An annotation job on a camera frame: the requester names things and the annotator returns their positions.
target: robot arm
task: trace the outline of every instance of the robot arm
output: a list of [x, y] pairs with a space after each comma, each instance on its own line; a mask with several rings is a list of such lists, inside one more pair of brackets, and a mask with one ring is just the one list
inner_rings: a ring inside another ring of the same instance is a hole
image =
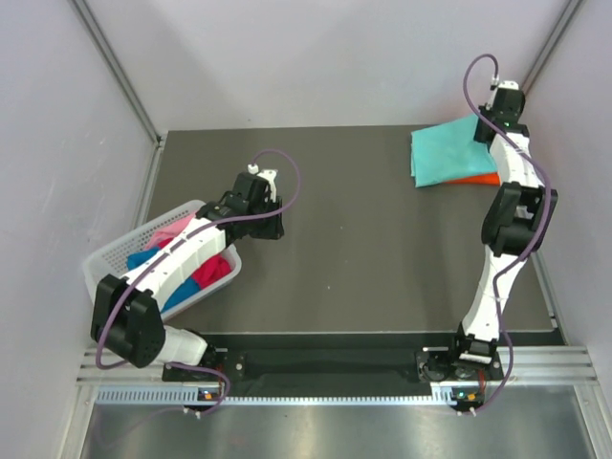
[[[489, 102], [479, 108], [481, 114], [506, 131], [508, 137], [529, 155], [529, 131], [527, 126], [518, 123], [524, 104], [525, 96], [518, 85], [513, 81], [502, 81], [494, 88]], [[476, 296], [461, 322], [455, 341], [455, 361], [478, 367], [492, 362], [499, 341], [493, 278], [514, 262], [534, 237], [543, 218], [544, 190], [532, 165], [482, 121], [478, 122], [474, 139], [489, 146], [502, 182], [482, 228], [485, 266]], [[555, 190], [552, 197], [551, 212], [557, 202]], [[535, 250], [539, 248], [542, 237]], [[498, 299], [502, 312], [524, 264], [518, 263], [499, 278]]]
[[207, 342], [194, 332], [164, 326], [160, 311], [172, 293], [199, 266], [236, 239], [247, 235], [257, 239], [283, 236], [280, 213], [265, 219], [222, 222], [204, 229], [217, 220], [280, 209], [282, 200], [276, 194], [275, 178], [275, 170], [260, 172], [256, 165], [250, 165], [249, 172], [238, 175], [231, 191], [227, 191], [219, 202], [202, 206], [185, 230], [154, 257], [121, 279], [111, 274], [104, 277], [96, 291], [92, 339], [99, 340], [120, 296], [130, 284], [137, 282], [138, 288], [122, 305], [110, 328], [105, 347], [139, 368], [153, 361], [199, 364], [208, 350]]

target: dark gray tabletop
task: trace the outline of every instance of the dark gray tabletop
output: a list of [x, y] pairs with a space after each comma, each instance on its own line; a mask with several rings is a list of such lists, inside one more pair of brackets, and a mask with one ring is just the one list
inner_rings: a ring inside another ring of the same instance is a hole
[[[173, 318], [204, 332], [456, 330], [483, 268], [480, 227], [495, 188], [416, 189], [410, 132], [416, 126], [170, 132], [148, 217], [192, 199], [217, 200], [263, 148], [291, 154], [301, 195], [279, 241], [236, 244], [242, 272], [225, 290]], [[279, 191], [294, 192], [282, 158]], [[512, 330], [552, 330], [529, 263], [507, 307]]]

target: black bracket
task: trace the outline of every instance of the black bracket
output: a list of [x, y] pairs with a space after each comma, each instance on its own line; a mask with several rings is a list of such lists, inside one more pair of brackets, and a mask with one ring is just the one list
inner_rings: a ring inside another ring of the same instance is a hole
[[[95, 342], [125, 289], [127, 281], [111, 274], [99, 282], [90, 332]], [[104, 347], [143, 368], [155, 360], [164, 343], [165, 330], [157, 301], [148, 290], [134, 290], [121, 306]]]
[[[550, 215], [556, 205], [557, 191], [553, 189]], [[524, 206], [531, 216], [516, 216], [519, 206]], [[504, 183], [497, 191], [482, 225], [482, 243], [488, 245], [495, 256], [500, 256], [502, 253], [519, 256], [534, 238], [543, 213], [544, 188], [542, 186], [533, 188], [522, 186], [517, 182]], [[539, 249], [549, 223], [550, 218], [534, 245], [534, 251]]]
[[[210, 221], [222, 218], [257, 215], [279, 210], [282, 199], [270, 200], [271, 190], [268, 181], [248, 172], [241, 172], [231, 191], [226, 191], [221, 200], [206, 203], [196, 213], [196, 218], [206, 218]], [[245, 236], [254, 239], [280, 239], [284, 234], [282, 213], [274, 217], [221, 224], [217, 228], [226, 232], [227, 245]]]

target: white wall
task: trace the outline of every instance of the white wall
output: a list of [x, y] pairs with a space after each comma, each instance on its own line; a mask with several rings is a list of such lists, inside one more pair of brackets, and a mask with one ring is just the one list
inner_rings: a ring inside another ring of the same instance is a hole
[[523, 78], [565, 0], [89, 3], [167, 130], [451, 120], [470, 61], [493, 52]]
[[80, 263], [128, 229], [152, 144], [64, 0], [0, 7], [0, 456], [52, 458], [88, 342]]
[[527, 98], [534, 156], [559, 193], [543, 245], [566, 332], [586, 344], [612, 406], [612, 149], [609, 19], [588, 0]]

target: laundry basket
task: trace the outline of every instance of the laundry basket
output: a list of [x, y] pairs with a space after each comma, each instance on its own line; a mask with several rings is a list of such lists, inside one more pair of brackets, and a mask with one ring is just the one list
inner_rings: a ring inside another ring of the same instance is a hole
[[[152, 220], [116, 239], [110, 244], [93, 252], [83, 263], [83, 272], [85, 273], [85, 283], [89, 297], [92, 298], [92, 303], [96, 299], [96, 287], [98, 283], [107, 275], [112, 274], [116, 277], [122, 277], [127, 273], [127, 256], [143, 251], [144, 246], [149, 241], [153, 233], [163, 227], [167, 227], [171, 223], [188, 216], [190, 213], [197, 211], [204, 203], [202, 201], [189, 201], [170, 212]], [[196, 301], [199, 301], [206, 296], [209, 296], [228, 285], [242, 268], [242, 260], [238, 256], [236, 248], [232, 245], [221, 252], [231, 267], [231, 273], [209, 285], [195, 295], [190, 296], [185, 301], [175, 305], [172, 309], [162, 313], [162, 319], [167, 320], [184, 309], [191, 306]]]

